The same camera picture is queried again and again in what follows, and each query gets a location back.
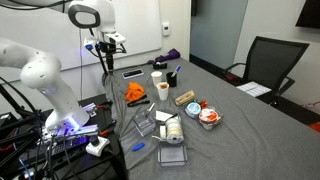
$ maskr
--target black office chair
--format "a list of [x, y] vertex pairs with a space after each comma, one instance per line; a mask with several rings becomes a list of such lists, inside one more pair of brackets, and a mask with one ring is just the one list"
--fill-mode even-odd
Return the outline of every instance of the black office chair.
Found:
[[[277, 105], [278, 97], [294, 84], [287, 77], [308, 48], [308, 43], [290, 42], [257, 36], [253, 41], [246, 63], [236, 63], [223, 71], [228, 80], [229, 70], [238, 65], [246, 65], [242, 80], [254, 81], [272, 90], [271, 105]], [[281, 87], [284, 79], [288, 81]]]

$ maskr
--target paper cup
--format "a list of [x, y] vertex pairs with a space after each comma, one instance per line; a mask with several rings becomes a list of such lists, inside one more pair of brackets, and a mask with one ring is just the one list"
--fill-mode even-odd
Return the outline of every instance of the paper cup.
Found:
[[167, 82], [161, 82], [157, 84], [158, 94], [160, 100], [164, 101], [168, 99], [169, 84]]
[[151, 77], [152, 77], [153, 85], [157, 86], [157, 84], [161, 82], [162, 72], [154, 71], [153, 73], [151, 73]]

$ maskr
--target white wall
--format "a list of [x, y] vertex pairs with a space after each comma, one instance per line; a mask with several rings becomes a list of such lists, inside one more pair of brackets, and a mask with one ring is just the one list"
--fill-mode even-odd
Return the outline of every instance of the white wall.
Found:
[[[115, 68], [134, 65], [137, 61], [141, 62], [141, 59], [144, 59], [146, 62], [159, 55], [165, 55], [172, 48], [177, 49], [181, 53], [182, 58], [189, 60], [191, 0], [159, 0], [159, 3], [161, 21], [170, 22], [171, 35], [163, 37], [163, 44], [160, 50], [118, 59], [115, 61]], [[75, 68], [61, 73], [63, 79], [71, 86], [79, 100], [81, 99], [80, 72], [80, 68]], [[83, 99], [104, 93], [104, 88], [101, 85], [101, 75], [102, 68], [99, 64], [83, 67]], [[14, 82], [13, 85], [27, 96], [36, 108], [42, 110], [52, 108], [49, 102], [36, 90], [25, 87], [20, 81]], [[17, 94], [7, 86], [5, 87], [18, 103], [26, 106]], [[9, 111], [13, 111], [12, 107], [2, 96], [0, 96], [0, 113]]]
[[[245, 62], [255, 36], [310, 43], [309, 48], [289, 74], [296, 83], [284, 97], [297, 104], [320, 100], [320, 30], [295, 27], [305, 0], [249, 0], [234, 59]], [[243, 69], [234, 71], [242, 75]]]
[[232, 65], [248, 0], [197, 1], [190, 54], [221, 68]]

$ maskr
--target gray tablecloth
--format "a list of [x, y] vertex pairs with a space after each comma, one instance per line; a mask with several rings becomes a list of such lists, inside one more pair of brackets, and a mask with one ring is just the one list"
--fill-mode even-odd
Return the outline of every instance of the gray tablecloth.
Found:
[[[170, 88], [166, 101], [159, 100], [153, 86], [151, 65], [137, 67], [144, 71], [143, 76], [124, 80], [121, 73], [137, 69], [131, 68], [115, 71], [110, 80], [114, 107], [119, 108], [114, 113], [116, 131], [130, 179], [320, 179], [320, 134], [183, 59], [169, 61], [168, 69], [160, 70], [163, 80], [177, 65], [181, 65], [178, 86]], [[130, 81], [145, 88], [147, 99], [156, 103], [153, 112], [180, 111], [186, 165], [162, 167], [158, 163], [159, 141], [151, 135], [141, 137], [130, 121], [140, 107], [125, 106], [123, 93]], [[189, 90], [224, 114], [219, 126], [205, 130], [175, 106], [172, 97]], [[142, 105], [140, 110], [150, 105]], [[133, 152], [131, 148], [139, 142], [145, 146]]]

